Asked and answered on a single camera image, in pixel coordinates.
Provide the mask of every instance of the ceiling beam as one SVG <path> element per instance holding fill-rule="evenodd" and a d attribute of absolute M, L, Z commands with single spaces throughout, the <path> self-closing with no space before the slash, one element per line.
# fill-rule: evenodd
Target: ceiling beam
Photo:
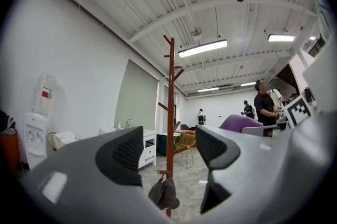
<path fill-rule="evenodd" d="M 256 59 L 278 59 L 282 57 L 291 57 L 293 54 L 291 52 L 270 52 L 270 53 L 261 53 L 261 54 L 254 54 L 254 55 L 248 55 L 248 56 L 241 56 L 241 57 L 233 57 L 233 58 L 226 58 L 221 60 L 216 60 L 214 62 L 207 62 L 205 63 L 205 68 L 210 67 L 216 67 L 220 65 L 225 64 L 231 64 L 231 63 L 240 63 L 240 62 L 246 62 L 250 60 L 256 60 Z M 203 69 L 203 64 L 197 64 L 190 67 L 185 67 L 185 73 L 192 72 L 195 70 L 201 70 Z"/>
<path fill-rule="evenodd" d="M 295 10 L 301 13 L 306 13 L 310 16 L 316 17 L 316 13 L 309 10 L 308 8 L 305 8 L 299 4 L 291 3 L 285 0 L 244 0 L 243 3 L 239 3 L 237 0 L 204 0 L 200 1 L 194 4 L 191 4 L 189 6 L 191 12 L 198 12 L 204 9 L 216 7 L 216 6 L 222 6 L 222 5 L 228 5 L 228 4 L 248 4 L 248 3 L 255 3 L 255 4 L 265 4 L 265 5 L 273 5 L 278 7 L 285 7 L 291 10 Z M 158 18 L 154 22 L 148 24 L 147 26 L 141 28 L 138 30 L 132 38 L 129 39 L 131 43 L 135 42 L 145 34 L 150 33 L 151 31 L 155 30 L 156 28 L 171 22 L 181 16 L 185 16 L 189 14 L 189 10 L 186 6 L 181 7 L 175 11 L 172 11 L 168 14 L 165 14 L 164 16 Z"/>
<path fill-rule="evenodd" d="M 218 95 L 233 94 L 233 93 L 252 90 L 252 89 L 254 89 L 254 87 L 242 87 L 242 88 L 238 88 L 238 89 L 230 90 L 230 91 L 223 91 L 223 92 L 218 92 L 218 93 L 210 93 L 210 94 L 196 95 L 196 96 L 188 96 L 188 97 L 185 97 L 185 99 L 196 99 L 196 98 L 212 97 L 212 96 L 218 96 Z"/>
<path fill-rule="evenodd" d="M 221 86 L 221 85 L 238 83 L 238 82 L 247 82 L 248 83 L 248 82 L 256 81 L 260 77 L 261 77 L 261 74 L 256 74 L 256 75 L 247 75 L 247 76 L 235 77 L 235 78 L 230 78 L 230 79 L 225 79 L 225 80 L 218 80 L 218 81 L 213 81 L 213 82 L 208 83 L 207 87 Z M 183 90 L 192 90 L 192 89 L 201 89 L 203 87 L 206 87 L 206 83 L 183 86 L 182 89 Z"/>

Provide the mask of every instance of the fluorescent light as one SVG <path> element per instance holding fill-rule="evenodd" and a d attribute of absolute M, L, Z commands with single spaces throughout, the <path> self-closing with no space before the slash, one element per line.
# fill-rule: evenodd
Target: fluorescent light
<path fill-rule="evenodd" d="M 292 42 L 294 40 L 294 35 L 271 34 L 268 37 L 269 42 Z"/>
<path fill-rule="evenodd" d="M 252 86 L 252 85 L 255 85 L 255 83 L 256 82 L 250 82 L 250 83 L 241 84 L 240 87 Z"/>
<path fill-rule="evenodd" d="M 181 58 L 184 58 L 184 57 L 192 56 L 192 55 L 199 54 L 202 52 L 223 48 L 226 46 L 227 46 L 227 41 L 221 40 L 221 41 L 216 41 L 216 42 L 209 43 L 209 44 L 204 44 L 204 45 L 199 45 L 199 46 L 195 46 L 192 48 L 188 48 L 186 50 L 180 51 L 178 55 Z"/>
<path fill-rule="evenodd" d="M 218 89 L 219 89 L 218 87 L 199 89 L 198 92 L 213 91 L 213 90 L 218 90 Z"/>

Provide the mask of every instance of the wooden coat rack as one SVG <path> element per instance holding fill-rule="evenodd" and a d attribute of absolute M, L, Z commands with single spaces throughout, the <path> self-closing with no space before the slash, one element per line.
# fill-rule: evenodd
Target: wooden coat rack
<path fill-rule="evenodd" d="M 181 66 L 174 66 L 174 38 L 169 40 L 164 35 L 165 40 L 170 45 L 170 54 L 165 55 L 165 58 L 170 58 L 170 70 L 169 70 L 169 81 L 168 81 L 168 107 L 162 103 L 158 103 L 160 107 L 167 111 L 167 149 L 166 149 L 166 170 L 158 171 L 158 174 L 166 175 L 166 178 L 173 176 L 173 156 L 181 151 L 184 151 L 185 148 L 178 150 L 173 150 L 173 133 L 180 124 L 180 121 L 174 125 L 174 82 L 177 78 L 184 72 L 184 69 Z M 180 69 L 179 72 L 175 75 L 175 70 Z M 167 209 L 166 214 L 171 217 L 171 210 Z"/>

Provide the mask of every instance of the cabinet drawer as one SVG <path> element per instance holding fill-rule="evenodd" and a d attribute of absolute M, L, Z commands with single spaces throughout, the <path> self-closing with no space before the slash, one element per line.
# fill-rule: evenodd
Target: cabinet drawer
<path fill-rule="evenodd" d="M 145 161 L 149 158 L 151 158 L 152 156 L 154 156 L 156 153 L 156 150 L 155 150 L 155 146 L 150 146 L 150 147 L 146 147 L 144 148 L 144 157 L 145 157 Z"/>

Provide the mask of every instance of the hat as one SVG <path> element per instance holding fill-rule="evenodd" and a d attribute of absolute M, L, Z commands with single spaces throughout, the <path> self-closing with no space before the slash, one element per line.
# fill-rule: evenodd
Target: hat
<path fill-rule="evenodd" d="M 148 193 L 148 197 L 163 210 L 165 208 L 176 209 L 180 202 L 176 197 L 175 185 L 173 178 L 170 177 L 163 181 L 163 177 L 158 180 Z"/>

